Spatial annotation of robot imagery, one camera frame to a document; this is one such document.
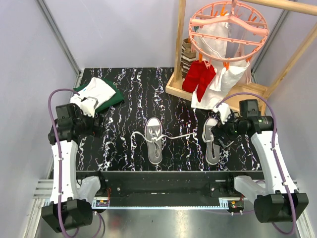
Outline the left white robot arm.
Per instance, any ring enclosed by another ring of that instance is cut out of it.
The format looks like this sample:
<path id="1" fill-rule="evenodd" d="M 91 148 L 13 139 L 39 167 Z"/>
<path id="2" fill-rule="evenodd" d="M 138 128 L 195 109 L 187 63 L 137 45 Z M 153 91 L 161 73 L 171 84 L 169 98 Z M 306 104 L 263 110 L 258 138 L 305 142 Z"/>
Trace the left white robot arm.
<path id="1" fill-rule="evenodd" d="M 53 152 L 53 188 L 42 218 L 56 232 L 69 237 L 68 230 L 88 226 L 93 220 L 92 203 L 106 193 L 107 184 L 100 172 L 76 179 L 76 154 L 81 135 L 92 135 L 94 118 L 83 114 L 73 103 L 57 106 L 48 139 Z"/>

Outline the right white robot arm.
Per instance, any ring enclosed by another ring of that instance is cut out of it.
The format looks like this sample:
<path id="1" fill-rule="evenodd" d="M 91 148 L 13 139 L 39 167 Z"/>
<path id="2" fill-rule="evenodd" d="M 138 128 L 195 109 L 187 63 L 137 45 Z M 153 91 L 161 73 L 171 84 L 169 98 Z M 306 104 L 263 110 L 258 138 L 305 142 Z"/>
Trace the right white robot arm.
<path id="1" fill-rule="evenodd" d="M 212 126 L 212 143 L 227 148 L 238 136 L 247 135 L 260 160 L 265 186 L 250 176 L 236 176 L 225 184 L 225 191 L 233 197 L 240 193 L 252 202 L 261 223 L 295 222 L 309 199 L 290 178 L 279 148 L 274 118 L 261 115 L 256 99 L 240 101 L 239 106 L 238 115 L 226 103 L 214 107 L 220 122 Z"/>

